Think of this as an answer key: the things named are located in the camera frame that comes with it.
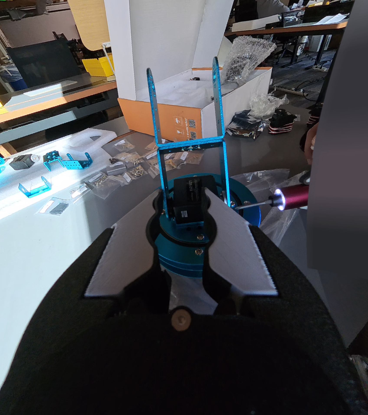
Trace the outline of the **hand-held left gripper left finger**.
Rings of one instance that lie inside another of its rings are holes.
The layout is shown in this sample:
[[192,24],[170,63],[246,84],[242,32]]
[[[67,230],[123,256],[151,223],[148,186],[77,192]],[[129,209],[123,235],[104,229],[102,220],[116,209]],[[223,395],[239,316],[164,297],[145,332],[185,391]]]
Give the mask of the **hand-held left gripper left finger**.
[[85,298],[113,299],[120,310],[135,299],[149,311],[169,310],[171,277],[162,271],[155,245],[162,210],[157,189],[113,225]]

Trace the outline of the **maroon electric screwdriver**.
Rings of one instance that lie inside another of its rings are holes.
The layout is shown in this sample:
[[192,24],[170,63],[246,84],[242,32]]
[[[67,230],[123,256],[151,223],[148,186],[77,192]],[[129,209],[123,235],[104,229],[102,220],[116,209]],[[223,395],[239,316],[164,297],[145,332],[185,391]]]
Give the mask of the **maroon electric screwdriver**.
[[256,203],[248,203],[235,207],[235,210],[243,210],[251,207],[270,205],[280,211],[306,207],[308,205],[309,186],[305,184],[277,188],[269,196],[268,200]]

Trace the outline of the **blue toy robot arm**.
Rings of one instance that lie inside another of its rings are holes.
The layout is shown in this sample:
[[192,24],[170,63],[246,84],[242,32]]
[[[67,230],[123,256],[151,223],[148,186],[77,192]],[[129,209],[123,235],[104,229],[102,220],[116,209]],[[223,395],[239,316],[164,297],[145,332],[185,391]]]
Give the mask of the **blue toy robot arm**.
[[[165,210],[159,219],[161,233],[155,241],[159,262],[162,267],[174,274],[187,278],[202,278],[204,251],[209,242],[204,229],[202,189],[207,188],[232,209],[236,207],[232,203],[241,202],[242,195],[247,195],[247,190],[242,190],[238,195],[236,190],[231,190],[230,187],[218,58],[214,57],[212,60],[213,102],[217,129],[215,137],[162,144],[156,88],[150,68],[147,68],[146,75]],[[165,155],[182,152],[189,156],[193,151],[210,148],[218,148],[220,174],[180,176],[171,180],[170,188]]]

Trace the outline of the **person's right hand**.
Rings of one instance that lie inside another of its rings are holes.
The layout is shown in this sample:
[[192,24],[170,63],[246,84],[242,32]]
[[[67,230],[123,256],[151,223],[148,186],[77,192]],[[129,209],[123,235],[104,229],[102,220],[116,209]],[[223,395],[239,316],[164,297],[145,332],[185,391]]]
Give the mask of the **person's right hand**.
[[312,165],[313,161],[313,148],[315,145],[316,134],[318,130],[318,124],[316,123],[313,127],[311,127],[307,134],[306,134],[306,141],[304,145],[304,154],[307,160],[308,165]]

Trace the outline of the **dark antistatic bag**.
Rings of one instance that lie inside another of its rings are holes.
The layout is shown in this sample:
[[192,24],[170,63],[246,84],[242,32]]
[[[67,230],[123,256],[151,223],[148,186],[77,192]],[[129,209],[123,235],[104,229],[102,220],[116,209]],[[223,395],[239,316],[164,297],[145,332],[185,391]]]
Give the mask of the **dark antistatic bag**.
[[269,120],[254,117],[250,112],[251,110],[235,112],[230,124],[226,128],[226,133],[230,136],[256,140],[264,128],[269,125]]

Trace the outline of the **crumpled clear plastic bag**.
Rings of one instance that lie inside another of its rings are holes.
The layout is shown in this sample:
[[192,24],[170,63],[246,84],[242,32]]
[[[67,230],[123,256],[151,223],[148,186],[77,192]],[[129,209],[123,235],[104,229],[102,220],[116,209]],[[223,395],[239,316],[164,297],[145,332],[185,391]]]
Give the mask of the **crumpled clear plastic bag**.
[[271,117],[277,108],[289,103],[286,95],[282,98],[272,94],[254,94],[249,101],[249,115],[255,118],[267,119]]

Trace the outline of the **white foam sheet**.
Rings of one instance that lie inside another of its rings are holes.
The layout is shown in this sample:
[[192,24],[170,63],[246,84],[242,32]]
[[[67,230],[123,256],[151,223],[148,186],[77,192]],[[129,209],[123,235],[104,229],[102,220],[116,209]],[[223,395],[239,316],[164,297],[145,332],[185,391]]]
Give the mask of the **white foam sheet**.
[[[70,189],[103,170],[109,155],[100,150],[88,169],[67,170],[59,163],[51,172],[42,163],[28,170],[6,167],[0,174],[0,387],[20,338],[37,306],[57,278],[107,226],[104,201],[91,192],[71,203],[60,216],[37,211],[52,197],[70,199]],[[43,184],[48,192],[27,198],[27,190]]]

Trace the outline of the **white foam insert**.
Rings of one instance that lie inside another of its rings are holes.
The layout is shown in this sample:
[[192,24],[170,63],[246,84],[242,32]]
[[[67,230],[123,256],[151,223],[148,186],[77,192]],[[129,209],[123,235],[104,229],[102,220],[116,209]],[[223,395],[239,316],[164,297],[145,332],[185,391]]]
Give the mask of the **white foam insert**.
[[117,138],[115,132],[88,128],[66,138],[64,144],[62,144],[62,148],[64,148],[64,152],[72,155],[87,152],[92,156],[115,138]]

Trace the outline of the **grey servo motor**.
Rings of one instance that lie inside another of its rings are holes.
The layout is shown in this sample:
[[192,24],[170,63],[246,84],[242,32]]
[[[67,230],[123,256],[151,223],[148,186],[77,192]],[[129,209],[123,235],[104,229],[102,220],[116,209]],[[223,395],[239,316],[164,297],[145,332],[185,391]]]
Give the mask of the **grey servo motor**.
[[35,163],[39,162],[41,157],[36,154],[23,154],[15,157],[9,166],[15,171],[30,169]]

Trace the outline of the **wooden table with black legs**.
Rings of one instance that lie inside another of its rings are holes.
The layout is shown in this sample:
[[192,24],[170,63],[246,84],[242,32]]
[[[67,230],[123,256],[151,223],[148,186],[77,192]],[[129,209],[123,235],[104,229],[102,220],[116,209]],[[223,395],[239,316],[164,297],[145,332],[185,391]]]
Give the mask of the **wooden table with black legs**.
[[295,37],[296,42],[294,44],[294,50],[292,52],[291,60],[289,64],[283,65],[283,67],[287,67],[289,65],[293,65],[298,62],[298,55],[297,50],[299,48],[299,37],[303,36],[317,36],[321,35],[322,43],[317,52],[315,58],[315,65],[318,65],[321,61],[322,54],[324,52],[324,47],[327,42],[327,38],[330,35],[335,34],[342,34],[347,26],[348,19],[343,19],[340,22],[332,23],[332,24],[300,24],[297,26],[290,26],[290,27],[279,27],[279,28],[270,28],[270,29],[255,29],[255,30],[244,30],[244,31],[227,31],[224,33],[225,37],[230,37],[234,39],[235,37],[239,36],[264,36],[268,34],[275,34],[275,35],[285,35],[287,37]]

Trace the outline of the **wooden side table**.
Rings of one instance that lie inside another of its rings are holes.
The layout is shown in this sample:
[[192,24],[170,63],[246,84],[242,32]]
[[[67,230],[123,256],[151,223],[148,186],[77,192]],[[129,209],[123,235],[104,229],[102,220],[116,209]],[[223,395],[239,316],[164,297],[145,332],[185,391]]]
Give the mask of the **wooden side table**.
[[113,76],[77,75],[0,96],[0,144],[119,106]]

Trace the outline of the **white and orange cardboard box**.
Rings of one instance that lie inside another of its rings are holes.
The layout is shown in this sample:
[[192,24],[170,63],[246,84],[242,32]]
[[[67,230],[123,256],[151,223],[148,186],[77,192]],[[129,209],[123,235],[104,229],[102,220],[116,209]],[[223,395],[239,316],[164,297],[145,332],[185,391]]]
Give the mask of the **white and orange cardboard box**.
[[154,135],[147,68],[153,75],[161,136],[217,135],[212,61],[233,1],[104,1],[118,101],[131,130]]

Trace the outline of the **black monitor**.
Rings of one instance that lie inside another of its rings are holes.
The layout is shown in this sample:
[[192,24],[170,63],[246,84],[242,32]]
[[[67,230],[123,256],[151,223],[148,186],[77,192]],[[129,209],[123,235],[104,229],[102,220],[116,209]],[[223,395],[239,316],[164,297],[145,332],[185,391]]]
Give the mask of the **black monitor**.
[[6,51],[29,88],[81,75],[63,39],[6,48]]

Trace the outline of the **blue wide u-shaped bracket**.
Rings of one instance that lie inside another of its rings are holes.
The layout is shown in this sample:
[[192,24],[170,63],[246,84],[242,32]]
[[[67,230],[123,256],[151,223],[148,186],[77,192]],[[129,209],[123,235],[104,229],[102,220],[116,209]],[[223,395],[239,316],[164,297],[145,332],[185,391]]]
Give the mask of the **blue wide u-shaped bracket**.
[[70,153],[66,154],[66,159],[61,160],[61,164],[67,170],[84,170],[89,168],[93,163],[93,159],[89,153],[75,154],[74,157]]

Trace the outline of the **blue flat u-shaped bracket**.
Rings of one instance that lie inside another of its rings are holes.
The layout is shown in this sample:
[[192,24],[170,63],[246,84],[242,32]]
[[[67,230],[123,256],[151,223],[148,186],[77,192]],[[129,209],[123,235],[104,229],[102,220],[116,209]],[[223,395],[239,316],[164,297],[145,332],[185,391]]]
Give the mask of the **blue flat u-shaped bracket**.
[[18,189],[27,197],[33,198],[52,189],[51,183],[44,177],[41,176],[43,184],[35,189],[27,190],[21,183],[19,183]]

